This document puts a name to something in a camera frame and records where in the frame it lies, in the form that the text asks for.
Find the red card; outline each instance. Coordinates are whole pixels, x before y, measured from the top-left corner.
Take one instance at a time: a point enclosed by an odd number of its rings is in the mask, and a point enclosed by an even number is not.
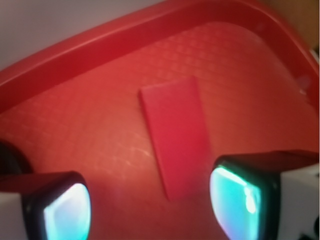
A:
[[[169,200],[209,191],[214,158],[195,77],[140,92]]]

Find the red tray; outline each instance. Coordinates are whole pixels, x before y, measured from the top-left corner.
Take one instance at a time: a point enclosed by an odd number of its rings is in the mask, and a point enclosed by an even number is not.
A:
[[[138,100],[194,75],[215,156],[319,150],[319,65],[255,0],[171,0],[0,72],[0,138],[36,172],[79,171],[91,239],[225,239],[209,192],[169,202]]]

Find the glowing light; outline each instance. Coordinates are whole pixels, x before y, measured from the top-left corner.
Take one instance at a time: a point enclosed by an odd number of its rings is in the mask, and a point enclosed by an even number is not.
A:
[[[87,188],[76,183],[44,209],[48,240],[85,240],[91,223],[91,204]]]
[[[256,240],[260,226],[260,189],[218,166],[210,177],[210,197],[215,217],[231,240]]]
[[[245,206],[249,213],[254,214],[257,211],[255,199],[252,196],[252,192],[248,187],[244,188],[245,198]]]

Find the diamond pattern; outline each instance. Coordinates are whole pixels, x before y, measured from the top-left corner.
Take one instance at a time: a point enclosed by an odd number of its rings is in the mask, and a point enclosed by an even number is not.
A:
[[[263,39],[221,22],[145,46],[15,106],[0,115],[0,138],[37,172],[84,175],[91,239],[224,239],[208,194],[167,201],[137,98],[142,86],[190,75],[199,80],[217,157],[319,150],[318,117],[289,70]]]

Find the tray rim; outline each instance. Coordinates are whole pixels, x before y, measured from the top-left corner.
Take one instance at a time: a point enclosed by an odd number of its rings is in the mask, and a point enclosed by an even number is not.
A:
[[[188,18],[177,21],[179,16]],[[296,79],[309,80],[305,92],[319,115],[317,61],[292,27],[256,0],[167,0],[49,46],[0,71],[0,113],[134,50],[212,21],[233,23],[261,37]]]

